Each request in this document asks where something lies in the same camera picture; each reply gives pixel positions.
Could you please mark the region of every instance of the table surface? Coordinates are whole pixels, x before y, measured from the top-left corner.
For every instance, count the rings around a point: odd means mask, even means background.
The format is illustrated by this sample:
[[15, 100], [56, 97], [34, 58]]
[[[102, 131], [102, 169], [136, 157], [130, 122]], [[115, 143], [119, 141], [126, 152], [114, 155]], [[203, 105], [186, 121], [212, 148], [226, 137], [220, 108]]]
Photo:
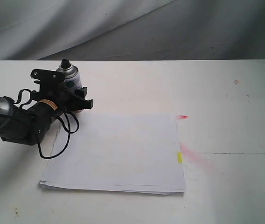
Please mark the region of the table surface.
[[[44, 191], [37, 146], [0, 140], [0, 223], [265, 223], [265, 60], [74, 64], [94, 112], [188, 116], [177, 121], [186, 193]], [[0, 96], [37, 90], [31, 70], [58, 65], [0, 61]]]

